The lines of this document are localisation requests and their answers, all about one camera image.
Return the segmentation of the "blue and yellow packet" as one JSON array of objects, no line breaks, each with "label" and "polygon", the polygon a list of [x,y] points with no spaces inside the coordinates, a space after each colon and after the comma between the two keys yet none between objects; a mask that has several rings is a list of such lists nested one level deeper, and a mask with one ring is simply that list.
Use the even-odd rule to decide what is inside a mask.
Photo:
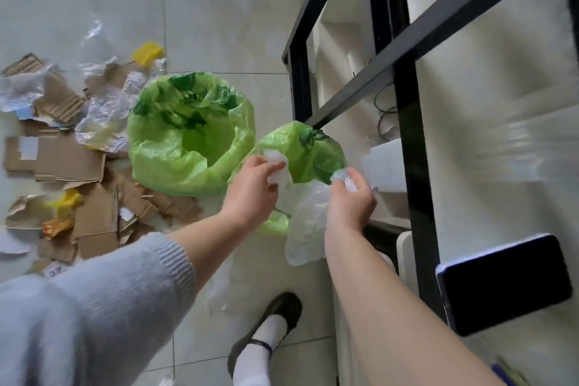
[{"label": "blue and yellow packet", "polygon": [[491,364],[493,372],[506,386],[530,386],[525,376],[518,370],[511,368],[502,357],[497,357]]}]

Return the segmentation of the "person's right hand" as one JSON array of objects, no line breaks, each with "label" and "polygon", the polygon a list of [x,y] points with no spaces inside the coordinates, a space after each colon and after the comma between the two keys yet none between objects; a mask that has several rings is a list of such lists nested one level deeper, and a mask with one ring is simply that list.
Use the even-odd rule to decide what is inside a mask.
[{"label": "person's right hand", "polygon": [[328,203],[326,236],[362,234],[377,201],[365,178],[352,167],[346,169],[355,186],[351,195],[331,195]]}]

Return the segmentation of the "white foam piece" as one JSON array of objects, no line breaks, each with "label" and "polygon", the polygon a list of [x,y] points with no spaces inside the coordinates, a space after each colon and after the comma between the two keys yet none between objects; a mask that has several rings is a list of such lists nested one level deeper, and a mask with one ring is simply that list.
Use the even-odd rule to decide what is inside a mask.
[{"label": "white foam piece", "polygon": [[371,148],[369,154],[361,157],[360,164],[361,173],[372,189],[379,192],[407,192],[400,138]]}]

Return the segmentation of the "person's left hand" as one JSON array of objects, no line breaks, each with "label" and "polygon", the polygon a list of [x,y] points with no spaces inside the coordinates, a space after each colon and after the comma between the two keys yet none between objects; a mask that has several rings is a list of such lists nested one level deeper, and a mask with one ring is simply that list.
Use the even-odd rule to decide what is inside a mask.
[{"label": "person's left hand", "polygon": [[245,233],[256,230],[271,215],[279,194],[267,194],[266,181],[286,162],[249,156],[228,186],[220,214]]}]

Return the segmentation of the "person's left forearm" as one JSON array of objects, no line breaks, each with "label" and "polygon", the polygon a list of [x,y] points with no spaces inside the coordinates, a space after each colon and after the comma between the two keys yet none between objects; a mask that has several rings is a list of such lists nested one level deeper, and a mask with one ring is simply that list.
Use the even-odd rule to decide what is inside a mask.
[{"label": "person's left forearm", "polygon": [[268,217],[269,214],[263,211],[223,207],[218,214],[169,234],[170,240],[183,248],[195,269],[195,295],[205,287],[236,247]]}]

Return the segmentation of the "light grey knit sleeve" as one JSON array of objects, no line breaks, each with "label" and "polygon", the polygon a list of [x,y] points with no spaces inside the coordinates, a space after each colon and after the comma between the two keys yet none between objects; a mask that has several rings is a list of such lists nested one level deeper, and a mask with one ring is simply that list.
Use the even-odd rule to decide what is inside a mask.
[{"label": "light grey knit sleeve", "polygon": [[163,234],[54,277],[0,284],[0,386],[132,386],[191,309],[195,269]]}]

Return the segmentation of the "white sock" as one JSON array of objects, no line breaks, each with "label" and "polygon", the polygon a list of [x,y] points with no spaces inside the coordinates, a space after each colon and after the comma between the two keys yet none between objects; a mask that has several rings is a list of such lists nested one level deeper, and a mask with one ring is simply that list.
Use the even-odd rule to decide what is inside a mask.
[{"label": "white sock", "polygon": [[271,386],[269,362],[287,331],[283,316],[267,316],[235,361],[233,386]]}]

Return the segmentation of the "orange wrapper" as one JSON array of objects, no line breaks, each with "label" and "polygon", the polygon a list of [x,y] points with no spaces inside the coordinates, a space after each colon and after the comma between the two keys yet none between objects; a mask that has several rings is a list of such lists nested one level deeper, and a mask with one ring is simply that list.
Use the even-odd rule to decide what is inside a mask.
[{"label": "orange wrapper", "polygon": [[75,220],[70,217],[56,217],[42,224],[43,237],[50,240],[74,228]]}]

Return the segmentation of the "large open green bin bag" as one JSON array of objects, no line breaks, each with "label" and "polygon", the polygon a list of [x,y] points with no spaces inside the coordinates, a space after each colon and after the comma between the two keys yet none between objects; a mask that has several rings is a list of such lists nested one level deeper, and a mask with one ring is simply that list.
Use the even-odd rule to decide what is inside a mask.
[{"label": "large open green bin bag", "polygon": [[223,190],[254,148],[254,106],[213,74],[164,75],[142,90],[127,137],[136,182],[197,197]]}]

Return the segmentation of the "black smartphone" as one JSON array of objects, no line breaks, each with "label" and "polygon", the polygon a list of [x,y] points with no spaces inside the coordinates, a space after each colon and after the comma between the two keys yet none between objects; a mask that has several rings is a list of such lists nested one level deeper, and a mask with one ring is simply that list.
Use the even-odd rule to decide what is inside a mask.
[{"label": "black smartphone", "polygon": [[561,244],[538,234],[436,268],[452,331],[468,337],[573,296]]}]

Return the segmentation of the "small green plastic bag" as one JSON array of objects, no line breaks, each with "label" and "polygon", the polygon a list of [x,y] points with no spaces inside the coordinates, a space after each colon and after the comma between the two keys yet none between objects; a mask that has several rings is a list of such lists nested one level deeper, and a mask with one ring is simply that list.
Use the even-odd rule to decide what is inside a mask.
[{"label": "small green plastic bag", "polygon": [[258,141],[251,129],[242,128],[234,132],[233,141],[223,155],[229,162],[228,186],[249,156],[263,156],[266,149],[279,150],[287,157],[294,183],[318,179],[329,185],[332,174],[346,167],[339,143],[304,123],[284,124]]}]

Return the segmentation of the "crumpled white plastic wrapper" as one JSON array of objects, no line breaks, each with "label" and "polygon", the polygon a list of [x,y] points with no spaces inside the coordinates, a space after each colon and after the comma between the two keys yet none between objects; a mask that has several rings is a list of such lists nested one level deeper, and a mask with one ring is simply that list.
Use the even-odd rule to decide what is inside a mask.
[{"label": "crumpled white plastic wrapper", "polygon": [[165,58],[154,60],[148,68],[137,62],[108,62],[102,76],[89,79],[87,110],[75,127],[76,141],[92,150],[126,156],[128,117],[143,89],[166,73]]}]

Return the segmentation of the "clear plastic bag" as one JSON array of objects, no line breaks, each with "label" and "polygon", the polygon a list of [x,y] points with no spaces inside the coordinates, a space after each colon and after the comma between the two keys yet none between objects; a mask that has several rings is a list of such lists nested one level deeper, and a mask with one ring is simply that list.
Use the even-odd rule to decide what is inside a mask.
[{"label": "clear plastic bag", "polygon": [[268,178],[269,183],[279,186],[279,198],[259,231],[264,235],[286,237],[286,262],[294,267],[325,258],[324,236],[331,186],[318,179],[294,183],[288,169],[289,160],[279,150],[266,149],[263,156],[269,162],[284,161],[286,166]]}]

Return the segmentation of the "black shoe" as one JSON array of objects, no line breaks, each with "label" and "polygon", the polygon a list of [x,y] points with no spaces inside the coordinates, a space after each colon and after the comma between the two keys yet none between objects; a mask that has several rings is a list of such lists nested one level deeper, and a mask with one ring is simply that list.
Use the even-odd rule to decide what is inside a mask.
[{"label": "black shoe", "polygon": [[271,303],[266,307],[264,313],[262,314],[262,317],[259,318],[259,320],[253,326],[253,328],[245,336],[239,339],[238,342],[236,342],[236,344],[232,347],[230,351],[227,361],[227,368],[229,375],[231,376],[231,379],[233,376],[233,368],[235,366],[235,361],[239,356],[242,348],[248,343],[250,337],[257,330],[259,325],[267,318],[267,316],[274,314],[281,315],[286,320],[288,326],[288,331],[286,332],[285,336],[286,338],[287,335],[291,331],[293,331],[294,328],[296,328],[296,325],[298,324],[298,321],[302,314],[302,303],[299,297],[292,292],[284,292],[275,297],[271,301]]}]

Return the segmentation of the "person's right forearm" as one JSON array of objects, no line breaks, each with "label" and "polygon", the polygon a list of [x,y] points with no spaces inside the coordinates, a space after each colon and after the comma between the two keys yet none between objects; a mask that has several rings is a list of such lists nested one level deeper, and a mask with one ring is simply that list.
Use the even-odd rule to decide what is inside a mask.
[{"label": "person's right forearm", "polygon": [[360,232],[331,227],[325,253],[372,386],[503,386]]}]

